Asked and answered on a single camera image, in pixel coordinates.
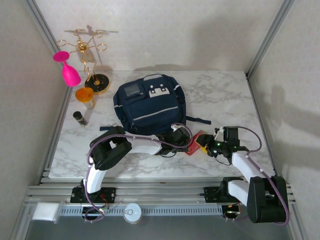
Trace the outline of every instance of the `backpack strap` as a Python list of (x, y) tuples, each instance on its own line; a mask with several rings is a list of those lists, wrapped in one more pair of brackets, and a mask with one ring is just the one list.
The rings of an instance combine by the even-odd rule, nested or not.
[(210, 120), (203, 120), (202, 118), (199, 118), (199, 117), (186, 116), (186, 119), (191, 122), (199, 122), (199, 123), (211, 125)]
[(99, 131), (109, 131), (112, 128), (114, 128), (114, 126), (101, 126)]

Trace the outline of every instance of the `round white object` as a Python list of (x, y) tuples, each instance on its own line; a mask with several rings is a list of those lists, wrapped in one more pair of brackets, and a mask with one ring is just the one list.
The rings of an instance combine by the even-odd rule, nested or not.
[(142, 217), (141, 207), (136, 203), (130, 203), (123, 211), (123, 218), (130, 224), (137, 224)]

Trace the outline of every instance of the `white marble surface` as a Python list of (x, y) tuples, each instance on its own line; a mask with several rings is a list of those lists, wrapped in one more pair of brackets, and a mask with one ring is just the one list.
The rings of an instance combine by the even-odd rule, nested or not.
[[(220, 126), (244, 126), (256, 131), (263, 138), (253, 100), (245, 74), (241, 71), (111, 71), (105, 72), (111, 85), (101, 95), (93, 110), (75, 98), (74, 88), (65, 120), (50, 169), (50, 178), (83, 178), (87, 171), (86, 155), (89, 143), (100, 136), (100, 126), (120, 125), (114, 111), (113, 96), (118, 87), (125, 82), (141, 77), (162, 73), (174, 77), (182, 86), (186, 98), (187, 114), (192, 117), (211, 120), (212, 125), (187, 121), (192, 133), (204, 130), (208, 134)], [(80, 111), (89, 122), (81, 127), (73, 118)], [(241, 144), (249, 149), (258, 147), (253, 134), (239, 130)], [(272, 164), (263, 140), (262, 150), (252, 154), (259, 165), (271, 170)], [(227, 159), (218, 159), (228, 163)], [(179, 178), (179, 177), (229, 177), (242, 174), (234, 166), (226, 166), (215, 161), (198, 150), (192, 156), (178, 152), (175, 157), (132, 153), (125, 156), (115, 167), (106, 173), (106, 177), (120, 178)]]

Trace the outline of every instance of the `navy backpack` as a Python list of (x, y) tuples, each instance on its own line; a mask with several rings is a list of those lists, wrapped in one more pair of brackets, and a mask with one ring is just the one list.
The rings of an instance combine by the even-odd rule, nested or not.
[(171, 124), (186, 120), (211, 121), (186, 116), (185, 94), (177, 81), (153, 74), (121, 85), (113, 97), (114, 110), (126, 132), (153, 135), (172, 131)]

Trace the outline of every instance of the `gray wall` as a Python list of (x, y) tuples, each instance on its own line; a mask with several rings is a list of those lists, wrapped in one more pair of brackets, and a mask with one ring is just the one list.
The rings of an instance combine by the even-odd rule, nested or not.
[(1, 1), (0, 21), (0, 238), (6, 240), (27, 186), (38, 178), (66, 86), (21, 0)]
[(320, 1), (296, 0), (251, 79), (276, 168), (319, 239)]
[(123, 217), (84, 223), (81, 217), (62, 217), (58, 224), (31, 222), (27, 240), (290, 240), (288, 227), (273, 223), (238, 222), (221, 216), (149, 216), (138, 224)]
[[(53, 36), (106, 30), (97, 70), (244, 71), (284, 0), (35, 0)], [(90, 37), (82, 35), (84, 41)], [(74, 47), (64, 46), (65, 51)], [(74, 53), (68, 61), (84, 66)]]

